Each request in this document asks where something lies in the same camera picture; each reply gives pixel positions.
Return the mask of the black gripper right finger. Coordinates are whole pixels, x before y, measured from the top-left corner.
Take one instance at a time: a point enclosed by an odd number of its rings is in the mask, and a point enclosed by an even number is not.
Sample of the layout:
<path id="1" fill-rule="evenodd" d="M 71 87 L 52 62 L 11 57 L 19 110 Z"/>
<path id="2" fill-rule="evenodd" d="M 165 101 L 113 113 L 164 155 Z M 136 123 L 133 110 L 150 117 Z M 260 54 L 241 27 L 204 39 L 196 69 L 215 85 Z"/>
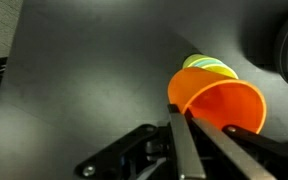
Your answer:
<path id="1" fill-rule="evenodd" d="M 184 113 L 207 180 L 276 180 L 276 177 L 257 162 L 222 130 L 205 119 Z"/>

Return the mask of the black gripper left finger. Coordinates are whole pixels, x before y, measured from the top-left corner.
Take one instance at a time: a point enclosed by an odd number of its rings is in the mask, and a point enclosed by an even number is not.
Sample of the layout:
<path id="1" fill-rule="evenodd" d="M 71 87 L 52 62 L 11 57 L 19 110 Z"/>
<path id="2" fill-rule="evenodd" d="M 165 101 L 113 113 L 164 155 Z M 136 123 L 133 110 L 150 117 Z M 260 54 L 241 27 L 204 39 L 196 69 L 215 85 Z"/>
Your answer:
<path id="1" fill-rule="evenodd" d="M 175 104 L 169 104 L 170 128 L 177 159 L 179 180 L 203 180 L 206 173 L 199 158 L 185 116 Z"/>

